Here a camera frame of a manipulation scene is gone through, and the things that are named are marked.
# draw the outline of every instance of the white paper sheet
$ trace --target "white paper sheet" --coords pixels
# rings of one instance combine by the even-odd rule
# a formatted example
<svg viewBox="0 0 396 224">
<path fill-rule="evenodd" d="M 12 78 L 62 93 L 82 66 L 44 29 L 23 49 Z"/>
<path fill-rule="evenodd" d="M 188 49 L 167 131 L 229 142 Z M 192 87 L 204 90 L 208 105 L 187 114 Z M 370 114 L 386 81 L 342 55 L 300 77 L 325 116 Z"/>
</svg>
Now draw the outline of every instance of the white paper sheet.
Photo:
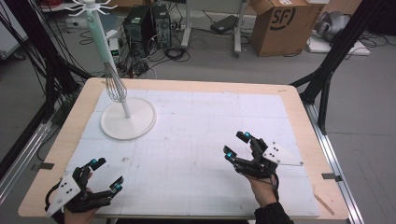
<svg viewBox="0 0 396 224">
<path fill-rule="evenodd" d="M 107 163 L 89 181 L 93 191 L 106 190 L 124 177 L 123 190 L 99 214 L 252 216 L 259 206 L 250 185 L 222 151 L 227 145 L 238 157 L 252 159 L 248 145 L 235 136 L 237 131 L 276 141 L 301 158 L 277 95 L 128 90 L 128 97 L 145 98 L 154 105 L 153 129 L 132 141 L 108 137 L 100 118 L 113 103 L 103 91 L 66 169 L 73 171 L 91 159 L 105 158 Z M 276 172 L 287 213 L 318 216 L 305 168 L 280 165 Z"/>
</svg>

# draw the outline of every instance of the sleeve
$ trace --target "sleeve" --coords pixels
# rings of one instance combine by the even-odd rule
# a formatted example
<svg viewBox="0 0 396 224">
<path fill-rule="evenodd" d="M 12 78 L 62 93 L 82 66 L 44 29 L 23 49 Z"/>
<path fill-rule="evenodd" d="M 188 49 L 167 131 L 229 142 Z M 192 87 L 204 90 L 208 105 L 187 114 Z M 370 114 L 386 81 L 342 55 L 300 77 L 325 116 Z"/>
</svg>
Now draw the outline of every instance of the sleeve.
<svg viewBox="0 0 396 224">
<path fill-rule="evenodd" d="M 290 224 L 290 218 L 280 203 L 270 203 L 254 212 L 256 224 Z"/>
</svg>

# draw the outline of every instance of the wooden table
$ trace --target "wooden table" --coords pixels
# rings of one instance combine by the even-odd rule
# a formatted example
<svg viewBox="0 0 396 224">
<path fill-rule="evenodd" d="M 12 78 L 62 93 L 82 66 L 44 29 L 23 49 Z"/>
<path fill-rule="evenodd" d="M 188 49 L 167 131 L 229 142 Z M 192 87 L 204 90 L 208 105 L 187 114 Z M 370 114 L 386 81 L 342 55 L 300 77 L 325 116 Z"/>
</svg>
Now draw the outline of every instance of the wooden table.
<svg viewBox="0 0 396 224">
<path fill-rule="evenodd" d="M 169 80 L 125 79 L 127 89 L 158 91 L 233 91 L 242 93 L 279 95 L 288 113 L 290 125 L 303 157 L 304 166 L 318 200 L 318 220 L 346 220 L 345 200 L 334 180 L 325 180 L 321 174 L 331 173 L 318 139 L 314 133 L 300 96 L 295 88 L 286 85 L 263 85 L 222 82 L 194 82 Z M 85 84 L 73 109 L 58 134 L 45 162 L 54 163 L 51 170 L 40 170 L 21 203 L 22 217 L 44 217 L 47 192 L 63 176 L 64 169 L 78 145 L 78 140 L 96 106 L 99 95 L 106 87 L 103 78 L 91 78 Z"/>
</svg>

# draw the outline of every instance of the floor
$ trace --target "floor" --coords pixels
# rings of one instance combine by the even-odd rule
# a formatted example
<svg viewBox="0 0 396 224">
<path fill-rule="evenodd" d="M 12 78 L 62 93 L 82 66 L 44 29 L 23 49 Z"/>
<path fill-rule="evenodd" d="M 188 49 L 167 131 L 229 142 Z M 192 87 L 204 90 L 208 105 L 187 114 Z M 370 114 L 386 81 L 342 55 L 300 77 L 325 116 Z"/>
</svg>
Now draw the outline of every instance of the floor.
<svg viewBox="0 0 396 224">
<path fill-rule="evenodd" d="M 196 24 L 207 18 L 196 16 Z M 81 32 L 64 33 L 71 53 L 90 72 L 103 69 L 94 45 L 80 45 Z M 239 58 L 231 53 L 230 37 L 193 31 L 184 63 L 167 62 L 140 78 L 290 84 L 315 71 L 326 54 L 304 51 L 295 57 L 257 57 L 251 46 Z M 396 37 L 389 37 L 396 43 Z M 333 79 L 327 117 L 328 136 L 365 223 L 396 223 L 396 47 L 370 49 L 369 56 L 352 56 L 339 66 Z M 0 159 L 44 102 L 43 91 L 28 60 L 0 64 Z M 40 149 L 45 158 L 56 134 Z M 18 208 L 35 178 L 33 157 L 14 189 L 0 206 L 2 223 L 53 223 L 45 218 L 19 217 Z M 296 221 L 295 223 L 317 223 Z"/>
</svg>

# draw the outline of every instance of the white round base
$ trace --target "white round base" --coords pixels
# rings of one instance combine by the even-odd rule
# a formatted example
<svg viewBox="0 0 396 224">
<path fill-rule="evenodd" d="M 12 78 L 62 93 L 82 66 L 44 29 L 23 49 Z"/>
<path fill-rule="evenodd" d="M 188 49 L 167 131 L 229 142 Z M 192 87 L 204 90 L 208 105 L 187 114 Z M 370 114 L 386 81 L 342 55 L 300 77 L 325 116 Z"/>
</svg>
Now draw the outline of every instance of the white round base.
<svg viewBox="0 0 396 224">
<path fill-rule="evenodd" d="M 119 140 L 133 140 L 148 133 L 157 120 L 154 106 L 140 98 L 127 98 L 131 117 L 126 118 L 122 104 L 114 103 L 102 114 L 103 131 Z"/>
</svg>

